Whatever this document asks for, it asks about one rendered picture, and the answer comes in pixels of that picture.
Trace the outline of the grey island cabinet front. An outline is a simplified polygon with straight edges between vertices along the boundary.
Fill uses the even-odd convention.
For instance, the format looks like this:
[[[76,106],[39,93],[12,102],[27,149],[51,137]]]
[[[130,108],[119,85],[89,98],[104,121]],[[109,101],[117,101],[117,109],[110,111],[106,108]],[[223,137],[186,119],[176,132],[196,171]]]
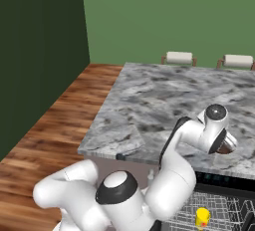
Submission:
[[[144,189],[147,187],[147,176],[149,171],[152,169],[154,173],[158,172],[158,167],[156,165],[86,155],[84,156],[84,159],[90,159],[97,165],[99,170],[98,184],[101,184],[101,182],[112,172],[127,170],[135,177],[138,186],[141,189]]]

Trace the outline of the shiny metal bowl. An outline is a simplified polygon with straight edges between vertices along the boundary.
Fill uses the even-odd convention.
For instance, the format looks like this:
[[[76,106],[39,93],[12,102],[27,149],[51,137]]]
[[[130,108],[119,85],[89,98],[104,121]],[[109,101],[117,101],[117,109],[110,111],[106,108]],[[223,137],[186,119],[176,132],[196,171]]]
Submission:
[[[237,148],[237,146],[237,139],[230,132],[227,132],[221,146],[217,149],[217,153],[229,154],[233,152]]]

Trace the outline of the black dishwasher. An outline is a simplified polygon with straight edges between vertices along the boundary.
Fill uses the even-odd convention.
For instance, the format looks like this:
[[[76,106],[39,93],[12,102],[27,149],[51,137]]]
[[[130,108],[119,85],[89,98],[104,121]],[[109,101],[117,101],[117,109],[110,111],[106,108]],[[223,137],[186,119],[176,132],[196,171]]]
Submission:
[[[198,183],[194,192],[255,201],[254,180],[203,172],[197,172],[196,177],[198,178]]]

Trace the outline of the yellow cup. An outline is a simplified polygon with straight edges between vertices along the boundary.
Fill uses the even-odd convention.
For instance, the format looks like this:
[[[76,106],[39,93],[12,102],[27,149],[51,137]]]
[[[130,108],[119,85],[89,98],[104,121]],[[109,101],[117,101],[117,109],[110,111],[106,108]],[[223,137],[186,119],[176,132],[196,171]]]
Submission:
[[[210,212],[208,209],[204,207],[200,207],[196,210],[195,214],[195,226],[198,231],[203,231],[203,229],[207,226],[210,219]]]

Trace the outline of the white cushioned wooden chair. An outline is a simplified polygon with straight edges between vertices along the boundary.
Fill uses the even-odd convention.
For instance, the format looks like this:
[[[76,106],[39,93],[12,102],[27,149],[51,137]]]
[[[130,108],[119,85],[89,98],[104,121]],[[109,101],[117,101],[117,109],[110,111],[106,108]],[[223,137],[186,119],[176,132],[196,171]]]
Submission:
[[[163,64],[191,65],[197,64],[197,59],[189,52],[167,52],[161,57]]]
[[[224,55],[217,61],[217,69],[221,67],[248,68],[255,70],[255,59],[252,56],[245,55]]]

